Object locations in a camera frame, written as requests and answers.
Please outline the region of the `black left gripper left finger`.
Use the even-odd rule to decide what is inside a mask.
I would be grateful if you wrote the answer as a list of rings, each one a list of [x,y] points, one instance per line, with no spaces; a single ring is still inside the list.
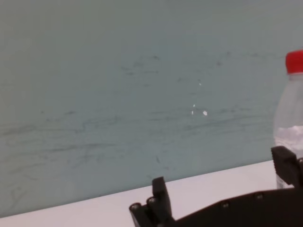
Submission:
[[[145,204],[134,203],[129,211],[135,227],[174,227],[175,219],[163,177],[152,180],[152,196]]]

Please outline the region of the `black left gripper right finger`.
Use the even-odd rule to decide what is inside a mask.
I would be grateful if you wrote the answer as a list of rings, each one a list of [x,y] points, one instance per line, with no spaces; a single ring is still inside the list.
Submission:
[[[271,148],[272,159],[278,182],[294,188],[303,187],[303,159],[284,146]]]

